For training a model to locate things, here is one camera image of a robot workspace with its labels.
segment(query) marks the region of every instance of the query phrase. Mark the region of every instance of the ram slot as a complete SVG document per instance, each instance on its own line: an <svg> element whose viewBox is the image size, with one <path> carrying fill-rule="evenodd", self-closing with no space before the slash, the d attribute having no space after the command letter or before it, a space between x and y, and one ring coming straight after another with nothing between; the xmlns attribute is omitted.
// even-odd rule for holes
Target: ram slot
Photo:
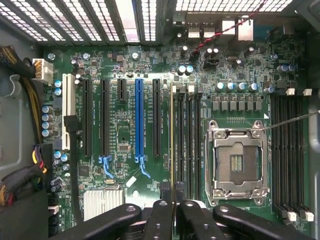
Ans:
<svg viewBox="0 0 320 240"><path fill-rule="evenodd" d="M193 197L193 95L186 99L186 197Z"/></svg>
<svg viewBox="0 0 320 240"><path fill-rule="evenodd" d="M194 96L194 176L195 200L201 200L201 98L202 93Z"/></svg>
<svg viewBox="0 0 320 240"><path fill-rule="evenodd" d="M100 81L100 155L110 155L110 85L107 79Z"/></svg>
<svg viewBox="0 0 320 240"><path fill-rule="evenodd" d="M184 157L184 102L185 88L181 87L177 94L177 181L185 182L185 157Z"/></svg>
<svg viewBox="0 0 320 240"><path fill-rule="evenodd" d="M153 79L153 156L161 155L161 90L160 79Z"/></svg>
<svg viewBox="0 0 320 240"><path fill-rule="evenodd" d="M92 120L93 120L93 88L92 81L83 80L82 87L82 148L83 156L90 157L92 155Z"/></svg>

